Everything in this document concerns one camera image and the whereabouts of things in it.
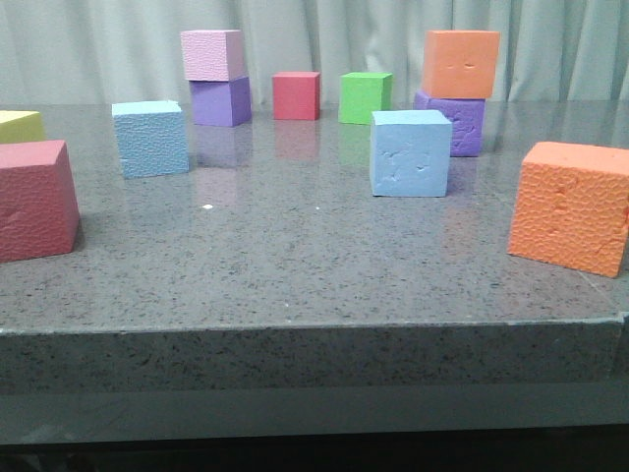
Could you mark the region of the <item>smooth light blue foam block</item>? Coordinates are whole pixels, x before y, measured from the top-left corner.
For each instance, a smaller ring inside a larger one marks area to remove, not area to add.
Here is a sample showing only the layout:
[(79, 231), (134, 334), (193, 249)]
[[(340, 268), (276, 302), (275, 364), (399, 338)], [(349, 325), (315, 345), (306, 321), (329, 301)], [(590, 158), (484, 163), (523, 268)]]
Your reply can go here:
[(370, 181), (375, 197), (446, 195), (452, 123), (438, 110), (372, 113)]

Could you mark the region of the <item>textured light blue foam block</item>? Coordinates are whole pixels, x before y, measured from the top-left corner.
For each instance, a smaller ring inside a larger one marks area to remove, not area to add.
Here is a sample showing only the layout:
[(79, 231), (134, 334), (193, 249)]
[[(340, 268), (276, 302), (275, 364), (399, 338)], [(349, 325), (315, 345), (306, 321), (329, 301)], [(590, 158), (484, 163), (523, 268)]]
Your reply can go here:
[(185, 116), (177, 101), (114, 103), (111, 116), (124, 178), (189, 171)]

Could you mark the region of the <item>small red foam block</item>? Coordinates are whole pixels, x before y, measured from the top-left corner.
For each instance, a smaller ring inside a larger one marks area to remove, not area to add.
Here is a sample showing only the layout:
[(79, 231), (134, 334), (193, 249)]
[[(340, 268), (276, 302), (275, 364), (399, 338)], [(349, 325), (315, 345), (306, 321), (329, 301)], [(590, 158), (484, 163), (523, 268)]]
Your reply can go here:
[(284, 71), (272, 77), (273, 116), (277, 120), (317, 120), (320, 72)]

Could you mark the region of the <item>green foam block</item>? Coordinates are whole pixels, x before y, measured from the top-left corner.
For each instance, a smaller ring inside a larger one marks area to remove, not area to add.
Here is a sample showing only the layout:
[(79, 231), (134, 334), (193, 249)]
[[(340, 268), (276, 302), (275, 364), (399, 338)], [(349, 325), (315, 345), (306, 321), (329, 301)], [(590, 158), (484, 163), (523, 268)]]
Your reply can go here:
[(340, 78), (338, 120), (368, 125), (374, 111), (391, 109), (391, 73), (352, 72)]

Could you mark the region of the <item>purple foam block under pink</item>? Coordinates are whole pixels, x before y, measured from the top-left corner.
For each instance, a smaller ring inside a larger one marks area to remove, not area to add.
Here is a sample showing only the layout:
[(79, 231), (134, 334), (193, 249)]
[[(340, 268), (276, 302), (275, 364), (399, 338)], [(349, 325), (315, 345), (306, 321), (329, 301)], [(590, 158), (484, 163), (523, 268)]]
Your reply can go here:
[(250, 79), (227, 82), (189, 81), (196, 125), (235, 127), (252, 119)]

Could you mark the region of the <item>purple foam block under orange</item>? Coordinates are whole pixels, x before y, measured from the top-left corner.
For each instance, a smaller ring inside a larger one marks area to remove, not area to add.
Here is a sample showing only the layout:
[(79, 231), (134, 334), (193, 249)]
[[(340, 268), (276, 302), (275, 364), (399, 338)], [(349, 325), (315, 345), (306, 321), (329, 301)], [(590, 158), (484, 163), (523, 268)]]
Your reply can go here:
[(486, 111), (484, 99), (437, 98), (419, 89), (413, 108), (440, 111), (452, 123), (452, 156), (472, 157), (481, 153)]

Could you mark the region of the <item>orange foam block on purple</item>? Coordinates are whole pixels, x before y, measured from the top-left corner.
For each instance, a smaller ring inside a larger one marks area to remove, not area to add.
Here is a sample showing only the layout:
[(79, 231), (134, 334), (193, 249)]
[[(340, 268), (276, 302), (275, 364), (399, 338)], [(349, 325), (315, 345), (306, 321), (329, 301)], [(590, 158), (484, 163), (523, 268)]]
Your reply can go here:
[(494, 30), (429, 30), (422, 90), (437, 98), (490, 98), (499, 42)]

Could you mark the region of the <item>large orange foam block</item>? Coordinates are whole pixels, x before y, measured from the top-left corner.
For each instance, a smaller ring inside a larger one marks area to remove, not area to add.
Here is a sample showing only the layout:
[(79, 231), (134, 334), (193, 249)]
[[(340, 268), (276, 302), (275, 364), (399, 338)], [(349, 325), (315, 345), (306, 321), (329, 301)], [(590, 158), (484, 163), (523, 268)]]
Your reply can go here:
[(628, 238), (628, 151), (535, 144), (522, 161), (507, 253), (615, 277)]

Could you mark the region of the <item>large red foam block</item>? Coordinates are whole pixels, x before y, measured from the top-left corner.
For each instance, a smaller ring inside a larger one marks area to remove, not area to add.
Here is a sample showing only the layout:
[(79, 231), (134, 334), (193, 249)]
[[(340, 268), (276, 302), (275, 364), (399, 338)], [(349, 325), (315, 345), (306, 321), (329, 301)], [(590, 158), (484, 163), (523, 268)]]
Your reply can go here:
[(73, 251), (80, 213), (66, 142), (1, 146), (1, 261)]

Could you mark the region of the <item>yellow foam block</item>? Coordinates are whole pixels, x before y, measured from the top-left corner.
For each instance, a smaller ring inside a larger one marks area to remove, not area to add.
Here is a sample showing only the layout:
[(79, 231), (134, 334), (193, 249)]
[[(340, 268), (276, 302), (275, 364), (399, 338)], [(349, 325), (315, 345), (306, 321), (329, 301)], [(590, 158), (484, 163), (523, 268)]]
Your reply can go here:
[(41, 142), (45, 140), (43, 120), (38, 111), (0, 111), (1, 144)]

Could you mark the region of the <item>grey curtain backdrop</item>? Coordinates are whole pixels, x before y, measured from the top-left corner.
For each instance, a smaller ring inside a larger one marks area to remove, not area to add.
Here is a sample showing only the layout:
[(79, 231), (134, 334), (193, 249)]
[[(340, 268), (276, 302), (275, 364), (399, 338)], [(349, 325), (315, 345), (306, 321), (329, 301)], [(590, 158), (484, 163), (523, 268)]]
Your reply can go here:
[(394, 99), (419, 87), (429, 30), (496, 30), (493, 98), (626, 99), (624, 1), (5, 1), (1, 101), (105, 104), (189, 99), (180, 34), (240, 30), (254, 102), (279, 71), (390, 72)]

